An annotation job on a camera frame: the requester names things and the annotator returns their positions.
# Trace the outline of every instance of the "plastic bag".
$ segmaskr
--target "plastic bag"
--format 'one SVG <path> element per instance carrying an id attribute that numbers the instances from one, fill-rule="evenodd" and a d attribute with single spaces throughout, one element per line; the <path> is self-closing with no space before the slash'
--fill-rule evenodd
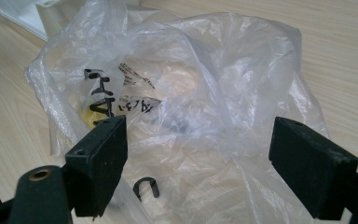
<path id="1" fill-rule="evenodd" d="M 160 190 L 155 199 L 144 188 L 140 204 L 122 178 L 113 202 L 128 221 L 313 222 L 268 160 L 276 116 L 327 135 L 301 76 L 297 29 L 89 0 L 25 75 L 49 115 L 52 154 L 106 115 L 127 116 L 123 177 L 132 185 L 153 176 Z"/>

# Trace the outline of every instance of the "black clamp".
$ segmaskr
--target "black clamp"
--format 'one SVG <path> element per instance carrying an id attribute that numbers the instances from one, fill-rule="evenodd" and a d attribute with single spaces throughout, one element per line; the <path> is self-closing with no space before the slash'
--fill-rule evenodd
<path id="1" fill-rule="evenodd" d="M 105 119 L 65 155 L 66 164 L 35 168 L 19 179 L 14 199 L 0 205 L 0 223 L 72 223 L 102 216 L 128 157 L 125 116 Z"/>
<path id="2" fill-rule="evenodd" d="M 159 190 L 158 190 L 158 185 L 156 182 L 156 179 L 153 177 L 144 177 L 141 178 L 140 180 L 136 181 L 136 183 L 133 185 L 133 192 L 135 193 L 135 195 L 138 197 L 139 201 L 142 201 L 141 195 L 139 194 L 139 186 L 141 185 L 142 182 L 144 181 L 149 181 L 150 182 L 150 187 L 152 188 L 153 191 L 153 196 L 155 198 L 159 197 Z"/>
<path id="3" fill-rule="evenodd" d="M 276 118 L 269 149 L 272 165 L 310 214 L 340 220 L 344 208 L 358 223 L 358 158 L 310 127 Z"/>

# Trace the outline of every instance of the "light wood grain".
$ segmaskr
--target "light wood grain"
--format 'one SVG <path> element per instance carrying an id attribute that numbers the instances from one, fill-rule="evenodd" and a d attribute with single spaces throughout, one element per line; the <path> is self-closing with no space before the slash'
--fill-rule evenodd
<path id="1" fill-rule="evenodd" d="M 331 138 L 358 156 L 358 1 L 144 0 L 181 17 L 216 11 L 282 21 L 303 35 L 302 74 L 322 105 Z M 0 15 L 0 197 L 14 196 L 18 178 L 46 164 L 48 119 L 23 76 L 44 41 Z M 108 208 L 94 223 L 112 223 Z M 89 218 L 76 223 L 91 223 Z"/>

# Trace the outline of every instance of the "small black clip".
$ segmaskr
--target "small black clip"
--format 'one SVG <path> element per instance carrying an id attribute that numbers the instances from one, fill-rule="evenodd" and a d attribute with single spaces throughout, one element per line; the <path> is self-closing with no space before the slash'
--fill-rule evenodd
<path id="1" fill-rule="evenodd" d="M 144 181 L 149 181 L 150 182 L 150 187 L 152 188 L 153 196 L 155 198 L 158 198 L 159 197 L 159 190 L 158 190 L 156 179 L 153 178 L 153 177 L 147 176 L 147 177 L 141 178 L 140 180 L 136 181 L 136 183 L 133 185 L 132 190 L 135 193 L 135 195 L 138 197 L 139 201 L 142 202 L 141 195 L 139 194 L 139 186 Z"/>

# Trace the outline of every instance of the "crumpled plastic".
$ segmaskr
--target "crumpled plastic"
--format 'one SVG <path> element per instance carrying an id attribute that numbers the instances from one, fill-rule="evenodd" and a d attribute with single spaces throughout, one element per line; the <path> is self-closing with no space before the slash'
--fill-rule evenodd
<path id="1" fill-rule="evenodd" d="M 112 203 L 130 223 L 313 222 L 268 160 L 277 116 L 327 136 L 296 28 L 89 0 L 25 75 L 49 116 L 54 155 L 104 118 L 93 102 L 114 98 L 115 115 L 127 116 L 129 159 Z M 94 92 L 102 77 L 112 94 Z M 144 176 L 160 197 L 144 186 L 140 204 L 129 184 Z"/>

